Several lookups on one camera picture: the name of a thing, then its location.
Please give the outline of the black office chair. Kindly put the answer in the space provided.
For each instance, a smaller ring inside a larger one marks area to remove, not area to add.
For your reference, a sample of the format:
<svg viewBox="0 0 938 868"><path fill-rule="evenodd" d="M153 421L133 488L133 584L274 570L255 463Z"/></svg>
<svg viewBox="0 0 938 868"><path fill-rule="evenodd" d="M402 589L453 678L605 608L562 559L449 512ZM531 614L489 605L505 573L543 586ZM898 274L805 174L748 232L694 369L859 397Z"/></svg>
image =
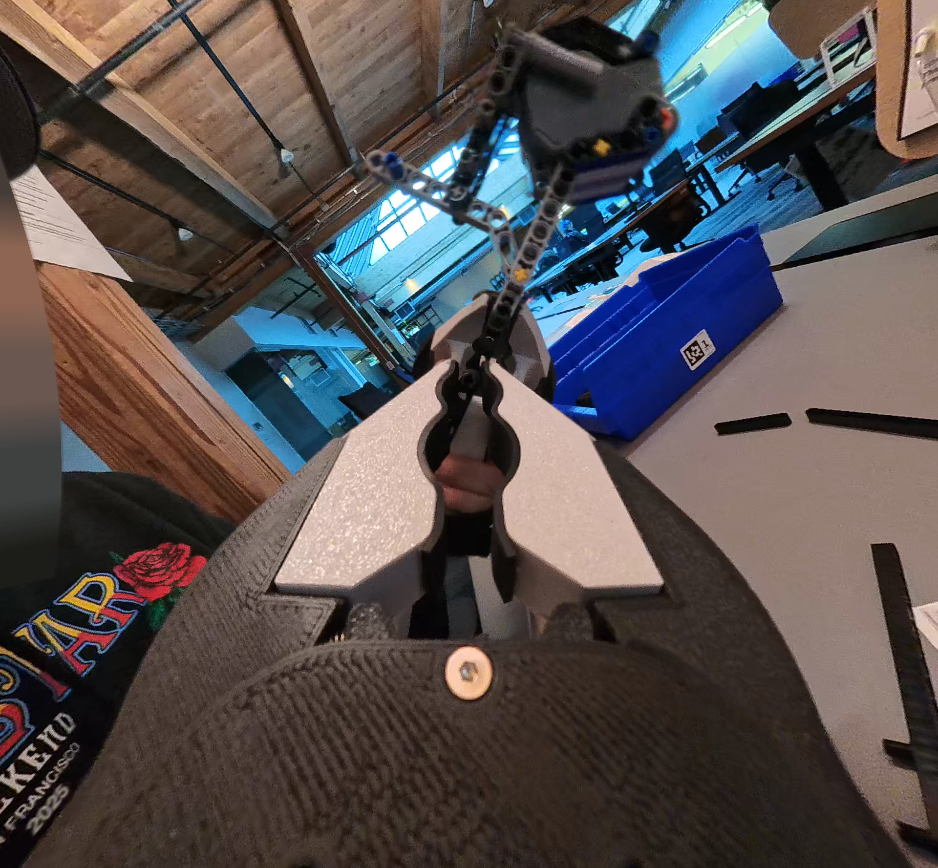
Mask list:
<svg viewBox="0 0 938 868"><path fill-rule="evenodd" d="M647 237L639 249L671 254L684 244L688 233L710 216L712 209L688 176L677 149L650 169L649 178L654 202L639 222L639 229Z"/></svg>

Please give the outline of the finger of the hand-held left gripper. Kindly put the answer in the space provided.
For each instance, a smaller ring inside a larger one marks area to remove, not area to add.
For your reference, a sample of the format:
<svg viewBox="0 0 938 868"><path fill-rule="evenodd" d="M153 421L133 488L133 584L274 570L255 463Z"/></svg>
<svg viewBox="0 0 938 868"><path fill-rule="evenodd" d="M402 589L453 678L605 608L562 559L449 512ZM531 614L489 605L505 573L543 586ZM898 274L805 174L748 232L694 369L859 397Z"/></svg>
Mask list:
<svg viewBox="0 0 938 868"><path fill-rule="evenodd" d="M453 360L466 364L475 341L483 334L488 311L489 294L484 292L442 324L429 341L430 363Z"/></svg>
<svg viewBox="0 0 938 868"><path fill-rule="evenodd" d="M531 310L520 310L509 339L515 379L552 404L556 389L554 361Z"/></svg>

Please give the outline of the blue plastic bin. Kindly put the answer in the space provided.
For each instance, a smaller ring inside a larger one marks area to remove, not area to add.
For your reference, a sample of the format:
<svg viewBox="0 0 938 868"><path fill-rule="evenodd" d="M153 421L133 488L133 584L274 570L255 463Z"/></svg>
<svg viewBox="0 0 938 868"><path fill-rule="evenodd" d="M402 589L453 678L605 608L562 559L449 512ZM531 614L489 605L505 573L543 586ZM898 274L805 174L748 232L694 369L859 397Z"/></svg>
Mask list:
<svg viewBox="0 0 938 868"><path fill-rule="evenodd" d="M558 381L572 374L589 354L630 326L652 303L648 285L639 280L592 298L548 337Z"/></svg>
<svg viewBox="0 0 938 868"><path fill-rule="evenodd" d="M757 223L630 277L649 309L561 381L554 406L595 435L634 440L782 305Z"/></svg>

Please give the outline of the black grey toy brick model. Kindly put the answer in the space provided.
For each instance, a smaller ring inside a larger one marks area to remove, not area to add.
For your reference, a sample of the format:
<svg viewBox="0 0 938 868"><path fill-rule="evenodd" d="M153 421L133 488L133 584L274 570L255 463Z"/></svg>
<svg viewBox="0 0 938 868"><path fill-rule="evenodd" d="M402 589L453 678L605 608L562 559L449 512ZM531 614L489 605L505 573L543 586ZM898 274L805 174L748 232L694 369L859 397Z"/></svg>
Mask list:
<svg viewBox="0 0 938 868"><path fill-rule="evenodd" d="M485 361L510 357L510 335L562 208L625 194L674 134L677 114L664 96L658 42L652 31L630 39L592 18L544 33L509 26L449 179L432 178L390 151L366 156L372 177L457 225L487 232L499 254L504 283L469 335L468 358L459 360L464 396L481 392ZM510 218L477 196L502 127L512 120L536 202L521 241Z"/></svg>

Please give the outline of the short black toy beam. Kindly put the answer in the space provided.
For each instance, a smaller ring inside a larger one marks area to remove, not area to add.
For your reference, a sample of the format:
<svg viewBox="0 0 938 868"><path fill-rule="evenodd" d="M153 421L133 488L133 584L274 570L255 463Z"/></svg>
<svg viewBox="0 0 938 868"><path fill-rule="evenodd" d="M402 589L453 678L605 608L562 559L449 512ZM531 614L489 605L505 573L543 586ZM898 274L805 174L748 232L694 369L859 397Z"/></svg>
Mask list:
<svg viewBox="0 0 938 868"><path fill-rule="evenodd" d="M714 430L718 436L730 437L777 430L791 425L791 416L786 412L781 412L718 422L715 423Z"/></svg>

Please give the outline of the grey desk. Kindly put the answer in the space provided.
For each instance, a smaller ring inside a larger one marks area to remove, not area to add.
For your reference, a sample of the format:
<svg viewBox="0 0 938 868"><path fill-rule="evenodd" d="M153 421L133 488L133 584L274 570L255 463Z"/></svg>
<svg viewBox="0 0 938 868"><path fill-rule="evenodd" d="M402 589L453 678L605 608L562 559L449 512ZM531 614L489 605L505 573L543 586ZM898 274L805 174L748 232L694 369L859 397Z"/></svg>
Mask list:
<svg viewBox="0 0 938 868"><path fill-rule="evenodd" d="M816 425L936 419L936 237L779 273L784 307L627 452L672 602L603 608L616 826L635 866L936 866L936 778L908 741L872 545L936 601L936 440ZM786 412L790 427L718 436Z"/></svg>

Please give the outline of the white paper sheet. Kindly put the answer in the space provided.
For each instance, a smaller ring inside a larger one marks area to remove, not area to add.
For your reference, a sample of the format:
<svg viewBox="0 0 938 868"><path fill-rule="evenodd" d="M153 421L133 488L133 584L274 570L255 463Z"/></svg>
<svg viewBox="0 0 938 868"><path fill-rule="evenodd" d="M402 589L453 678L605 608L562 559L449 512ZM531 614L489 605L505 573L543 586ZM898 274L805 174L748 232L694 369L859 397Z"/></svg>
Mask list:
<svg viewBox="0 0 938 868"><path fill-rule="evenodd" d="M11 190L35 263L131 281L38 165L14 179Z"/></svg>

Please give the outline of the metal ceiling pipe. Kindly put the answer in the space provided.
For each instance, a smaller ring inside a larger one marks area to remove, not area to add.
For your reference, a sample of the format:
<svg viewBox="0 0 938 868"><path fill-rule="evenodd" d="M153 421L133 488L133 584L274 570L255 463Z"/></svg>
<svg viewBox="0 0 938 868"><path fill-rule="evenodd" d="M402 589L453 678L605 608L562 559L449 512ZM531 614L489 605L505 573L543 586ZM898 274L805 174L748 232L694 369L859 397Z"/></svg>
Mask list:
<svg viewBox="0 0 938 868"><path fill-rule="evenodd" d="M191 12L207 0L166 0L169 10L157 18L153 23L146 27L135 37L126 42L107 60L101 62L98 66L82 78L73 88L77 95L87 95L100 84L104 83L111 74L115 73L128 61L133 59L138 53L146 48L150 43L156 41L164 33L168 32L179 21L187 21Z"/></svg>

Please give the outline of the person's black printed sweatshirt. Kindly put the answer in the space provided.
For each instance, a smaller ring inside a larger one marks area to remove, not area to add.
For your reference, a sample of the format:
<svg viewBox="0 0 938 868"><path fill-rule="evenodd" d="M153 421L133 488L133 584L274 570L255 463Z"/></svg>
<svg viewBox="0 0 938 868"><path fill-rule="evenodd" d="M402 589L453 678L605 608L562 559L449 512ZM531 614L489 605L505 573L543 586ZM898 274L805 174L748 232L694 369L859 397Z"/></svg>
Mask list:
<svg viewBox="0 0 938 868"><path fill-rule="evenodd" d="M98 758L171 611L236 528L154 480L63 474L55 573L1 597L1 864Z"/></svg>

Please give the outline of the person's left hand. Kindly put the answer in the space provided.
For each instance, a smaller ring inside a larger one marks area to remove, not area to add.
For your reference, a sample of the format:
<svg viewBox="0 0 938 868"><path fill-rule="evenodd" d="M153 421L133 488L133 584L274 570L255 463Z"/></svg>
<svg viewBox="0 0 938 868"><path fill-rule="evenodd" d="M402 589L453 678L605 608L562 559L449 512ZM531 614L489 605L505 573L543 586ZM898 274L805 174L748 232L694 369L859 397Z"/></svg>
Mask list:
<svg viewBox="0 0 938 868"><path fill-rule="evenodd" d="M494 463L458 454L448 455L434 478L443 491L447 512L456 514L491 510L506 485L505 476Z"/></svg>

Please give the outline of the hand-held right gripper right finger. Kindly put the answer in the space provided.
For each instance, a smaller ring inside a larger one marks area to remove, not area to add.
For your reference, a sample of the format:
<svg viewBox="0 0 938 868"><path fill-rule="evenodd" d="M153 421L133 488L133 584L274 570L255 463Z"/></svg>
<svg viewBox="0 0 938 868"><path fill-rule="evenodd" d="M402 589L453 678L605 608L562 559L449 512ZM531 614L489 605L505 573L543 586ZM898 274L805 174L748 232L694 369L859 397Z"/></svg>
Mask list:
<svg viewBox="0 0 938 868"><path fill-rule="evenodd" d="M491 566L506 602L656 596L664 580L597 445L510 375L487 365L489 454L505 477Z"/></svg>

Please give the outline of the white poster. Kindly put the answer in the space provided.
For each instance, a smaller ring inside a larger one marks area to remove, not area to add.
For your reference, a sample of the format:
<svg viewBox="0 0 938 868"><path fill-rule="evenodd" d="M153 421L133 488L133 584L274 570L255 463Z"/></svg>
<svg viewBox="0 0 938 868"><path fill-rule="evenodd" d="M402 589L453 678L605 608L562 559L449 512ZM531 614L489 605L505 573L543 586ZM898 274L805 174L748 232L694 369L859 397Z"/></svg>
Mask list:
<svg viewBox="0 0 938 868"><path fill-rule="evenodd" d="M937 124L937 0L906 1L906 72L898 130L901 139Z"/></svg>

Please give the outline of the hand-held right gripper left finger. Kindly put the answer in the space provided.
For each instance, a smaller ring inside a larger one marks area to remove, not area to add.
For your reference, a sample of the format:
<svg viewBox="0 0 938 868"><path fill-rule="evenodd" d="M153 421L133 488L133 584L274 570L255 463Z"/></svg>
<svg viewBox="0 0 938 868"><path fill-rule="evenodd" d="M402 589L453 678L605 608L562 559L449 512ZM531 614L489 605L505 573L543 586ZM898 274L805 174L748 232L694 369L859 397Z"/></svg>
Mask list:
<svg viewBox="0 0 938 868"><path fill-rule="evenodd" d="M444 387L456 376L456 362L441 361L348 434L286 548L277 593L422 597L444 514L427 445L448 423Z"/></svg>

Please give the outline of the long black ribbed strip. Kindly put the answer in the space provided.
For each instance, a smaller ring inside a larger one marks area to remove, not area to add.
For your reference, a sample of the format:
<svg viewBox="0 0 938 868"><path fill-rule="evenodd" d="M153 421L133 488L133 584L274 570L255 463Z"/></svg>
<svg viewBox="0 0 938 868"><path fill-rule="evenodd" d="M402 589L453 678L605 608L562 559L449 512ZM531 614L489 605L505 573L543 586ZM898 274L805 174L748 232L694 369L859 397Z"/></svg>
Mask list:
<svg viewBox="0 0 938 868"><path fill-rule="evenodd" d="M816 425L872 432L896 437L937 440L937 420L882 413L810 407L808 422Z"/></svg>
<svg viewBox="0 0 938 868"><path fill-rule="evenodd" d="M892 544L872 545L876 581L905 716L908 741L884 739L887 757L920 778L937 776L937 710L904 570Z"/></svg>

